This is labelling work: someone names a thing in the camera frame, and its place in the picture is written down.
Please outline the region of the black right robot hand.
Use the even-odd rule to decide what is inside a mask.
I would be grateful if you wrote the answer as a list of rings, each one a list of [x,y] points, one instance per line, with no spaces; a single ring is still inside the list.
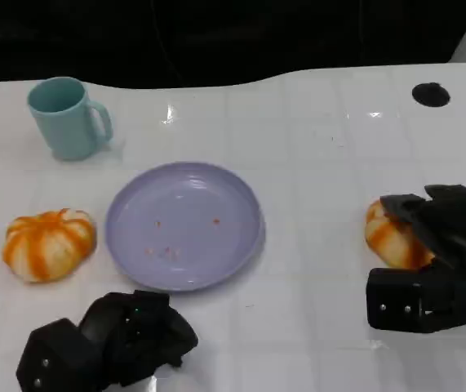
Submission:
[[[466,186],[426,185],[424,190],[428,199],[396,194],[380,201],[437,259],[453,269],[466,268]]]

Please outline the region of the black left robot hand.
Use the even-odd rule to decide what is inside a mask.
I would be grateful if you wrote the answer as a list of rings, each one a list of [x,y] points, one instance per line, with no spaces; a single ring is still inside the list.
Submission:
[[[141,290],[97,299],[79,330],[101,354],[98,390],[135,384],[163,365],[180,368],[182,357],[198,344],[191,325],[171,308],[169,295]]]

